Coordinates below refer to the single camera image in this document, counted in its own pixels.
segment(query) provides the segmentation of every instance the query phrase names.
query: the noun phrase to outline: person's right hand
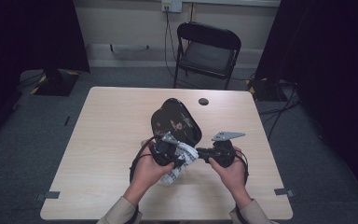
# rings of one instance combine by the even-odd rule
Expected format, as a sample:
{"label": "person's right hand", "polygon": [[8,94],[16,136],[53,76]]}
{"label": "person's right hand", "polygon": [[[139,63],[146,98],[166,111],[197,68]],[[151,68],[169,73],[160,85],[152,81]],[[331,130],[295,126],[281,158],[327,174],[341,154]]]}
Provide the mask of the person's right hand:
{"label": "person's right hand", "polygon": [[[241,149],[234,147],[237,150],[237,155],[242,156]],[[212,168],[220,175],[223,184],[230,191],[237,206],[242,209],[248,203],[252,201],[245,188],[245,176],[244,176],[244,165],[240,159],[235,158],[234,162],[227,168],[224,168],[217,163],[213,158],[209,158],[209,163]]]}

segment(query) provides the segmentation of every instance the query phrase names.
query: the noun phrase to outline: wooden table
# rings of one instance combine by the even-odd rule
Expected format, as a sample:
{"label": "wooden table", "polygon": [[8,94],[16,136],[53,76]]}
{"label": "wooden table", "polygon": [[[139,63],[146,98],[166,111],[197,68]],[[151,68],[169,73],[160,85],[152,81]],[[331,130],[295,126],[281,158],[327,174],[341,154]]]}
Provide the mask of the wooden table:
{"label": "wooden table", "polygon": [[[246,91],[95,87],[83,106],[41,217],[99,219],[129,185],[131,162],[141,140],[152,136],[150,119],[168,98],[182,101],[202,129],[197,147],[211,147],[219,131],[246,133],[232,139],[249,162],[247,189],[271,219],[289,219],[283,184],[255,103]],[[209,100],[200,105],[199,98]],[[234,201],[218,174],[203,160],[186,167],[170,186],[157,183],[143,197],[143,220],[229,219]]]}

